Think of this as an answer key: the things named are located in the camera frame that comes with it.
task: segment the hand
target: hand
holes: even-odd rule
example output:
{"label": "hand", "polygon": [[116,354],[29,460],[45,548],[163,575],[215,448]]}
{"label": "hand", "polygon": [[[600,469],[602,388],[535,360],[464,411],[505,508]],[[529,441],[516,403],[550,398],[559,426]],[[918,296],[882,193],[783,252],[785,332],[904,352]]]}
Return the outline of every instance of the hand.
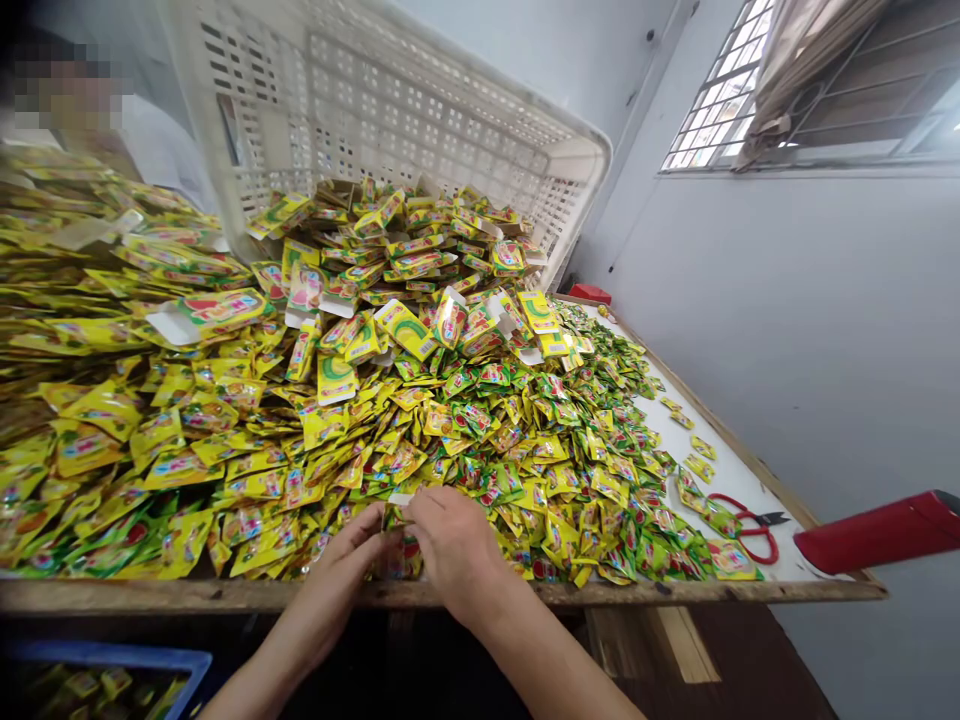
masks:
{"label": "hand", "polygon": [[380,532],[383,509],[383,503],[374,503],[330,539],[264,642],[283,662],[295,663],[301,678],[337,644],[363,578],[390,543],[392,533]]}
{"label": "hand", "polygon": [[526,584],[510,569],[483,508],[451,487],[417,493],[404,511],[413,521],[427,575],[450,613],[465,627],[495,619],[505,585]]}

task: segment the white table surface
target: white table surface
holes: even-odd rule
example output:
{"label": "white table surface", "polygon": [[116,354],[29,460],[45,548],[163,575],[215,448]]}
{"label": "white table surface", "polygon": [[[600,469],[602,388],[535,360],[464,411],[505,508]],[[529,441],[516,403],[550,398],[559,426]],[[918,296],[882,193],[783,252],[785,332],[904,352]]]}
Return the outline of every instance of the white table surface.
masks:
{"label": "white table surface", "polygon": [[[618,324],[611,323],[606,318],[600,316],[597,308],[581,305],[587,315],[604,327],[612,330],[617,335],[629,339],[629,335]],[[706,419],[697,411],[693,403],[689,402],[679,390],[663,375],[663,368],[649,355],[644,356],[650,363],[651,375],[659,377],[667,388],[665,393],[657,391],[656,400],[648,400],[644,397],[634,397],[633,403],[640,410],[646,413],[647,418],[644,424],[651,430],[660,433],[661,444],[657,450],[666,450],[673,456],[678,463],[684,464],[684,459],[691,453],[698,453],[690,444],[690,437],[697,435],[703,440],[713,445],[717,453],[717,460],[707,460],[713,466],[716,474],[712,484],[707,484],[698,476],[697,485],[705,495],[710,493],[722,493],[745,505],[751,512],[762,515],[769,512],[781,511],[784,516],[790,517],[790,520],[781,525],[770,528],[777,545],[780,548],[780,559],[773,565],[760,565],[765,580],[775,581],[811,581],[817,582],[823,580],[849,580],[853,578],[847,575],[826,575],[804,559],[793,542],[793,536],[803,530],[800,524],[794,520],[783,503],[777,499],[760,479],[748,468],[737,454],[727,445],[710,426]],[[666,396],[670,400],[683,406],[683,414],[693,420],[693,430],[687,430],[679,423],[670,419],[670,408],[660,402],[660,398]],[[708,526],[703,519],[690,508],[680,502],[680,495],[677,491],[676,473],[672,474],[667,481],[667,506],[678,516],[686,520],[690,525],[703,533],[706,538],[720,538],[720,534]],[[721,504],[737,512],[735,508],[730,507],[728,503]],[[753,527],[750,520],[745,521],[745,527]],[[749,547],[760,557],[769,556],[769,547],[767,539],[764,536],[743,538],[744,545]]]}

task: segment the wooden table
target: wooden table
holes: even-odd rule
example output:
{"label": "wooden table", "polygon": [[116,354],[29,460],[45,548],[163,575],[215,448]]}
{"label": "wooden table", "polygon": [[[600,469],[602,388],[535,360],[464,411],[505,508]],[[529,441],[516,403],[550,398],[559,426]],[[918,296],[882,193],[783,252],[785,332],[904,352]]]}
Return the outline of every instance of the wooden table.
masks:
{"label": "wooden table", "polygon": [[[800,555],[792,536],[818,523],[810,511],[750,453],[696,395],[622,322],[601,318],[597,303],[558,295],[577,302],[598,322],[647,348],[647,358],[667,387],[667,397],[684,406],[696,423],[694,432],[717,450],[713,463],[717,476],[706,492],[722,492],[758,513],[784,511],[794,522],[772,532],[780,546],[780,560],[764,566],[762,582],[651,582],[617,587],[591,582],[577,590],[567,584],[534,583],[540,598],[555,608],[624,605],[692,605],[716,602],[797,603],[879,600],[887,590],[869,572],[832,578],[824,576]],[[669,410],[659,400],[636,398],[648,415],[650,427],[661,433],[663,449],[679,462],[692,448],[689,432],[668,419]],[[668,505],[707,537],[716,537],[700,518],[684,508],[671,479]],[[261,580],[2,580],[0,611],[11,615],[110,615],[279,612],[299,584]],[[439,607],[428,582],[371,582],[361,590],[359,605],[392,609]]]}

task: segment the scissor handle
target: scissor handle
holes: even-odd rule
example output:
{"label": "scissor handle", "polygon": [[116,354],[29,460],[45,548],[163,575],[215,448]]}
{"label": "scissor handle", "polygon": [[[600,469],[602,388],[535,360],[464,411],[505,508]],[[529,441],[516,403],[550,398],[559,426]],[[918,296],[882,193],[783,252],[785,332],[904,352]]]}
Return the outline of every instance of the scissor handle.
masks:
{"label": "scissor handle", "polygon": [[[737,516],[736,516],[737,520],[750,519],[759,523],[759,521],[757,520],[757,516],[754,513],[747,510],[746,505],[739,502],[738,500],[734,500],[729,495],[724,495],[723,493],[710,493],[707,497],[710,500],[723,500],[724,502],[730,503],[735,508],[740,510],[740,512],[737,513]],[[743,545],[743,549],[747,551],[747,555],[750,556],[750,559],[753,560],[755,563],[759,563],[760,565],[773,565],[774,563],[776,563],[780,559],[780,548],[777,546],[776,539],[773,537],[773,535],[770,534],[770,529],[763,525],[758,524],[758,526],[755,528],[741,529],[739,537],[749,537],[752,535],[767,536],[767,542],[770,543],[770,555],[767,557],[760,557],[756,553],[752,552],[750,548],[748,548],[746,545],[744,545],[743,543],[740,543],[741,545]]]}
{"label": "scissor handle", "polygon": [[745,543],[740,543],[743,545],[743,549],[747,551],[747,555],[749,555],[755,563],[759,563],[761,565],[773,565],[777,562],[777,560],[780,559],[780,547],[777,545],[777,539],[773,537],[773,535],[770,533],[770,530],[765,527],[760,527],[740,531],[740,537],[748,535],[766,535],[767,542],[770,543],[770,554],[767,557],[760,557],[756,553],[752,552]]}
{"label": "scissor handle", "polygon": [[730,503],[731,505],[733,505],[735,508],[737,508],[738,510],[740,510],[740,512],[747,513],[748,516],[752,516],[752,515],[753,515],[752,512],[750,512],[749,510],[747,510],[747,506],[746,506],[746,505],[744,505],[743,503],[741,503],[739,500],[734,500],[734,499],[733,499],[732,497],[730,497],[729,495],[724,495],[723,493],[710,493],[709,495],[707,495],[707,499],[709,499],[709,500],[723,500],[724,502],[728,502],[728,503]]}

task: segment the plastic crate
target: plastic crate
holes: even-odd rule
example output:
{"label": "plastic crate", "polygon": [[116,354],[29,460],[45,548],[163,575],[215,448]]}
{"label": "plastic crate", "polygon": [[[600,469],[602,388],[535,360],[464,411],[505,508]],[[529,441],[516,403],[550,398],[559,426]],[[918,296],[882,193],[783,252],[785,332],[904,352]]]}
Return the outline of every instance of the plastic crate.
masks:
{"label": "plastic crate", "polygon": [[601,132],[381,2],[166,0],[161,11],[241,257],[255,254],[244,218],[273,189],[365,175],[415,185],[426,173],[529,218],[548,255],[532,284],[555,289],[610,165]]}
{"label": "plastic crate", "polygon": [[196,650],[57,640],[19,642],[6,647],[4,653],[15,661],[65,663],[81,667],[147,668],[189,674],[187,684],[167,712],[166,720],[178,720],[184,716],[187,704],[213,661],[210,653]]}

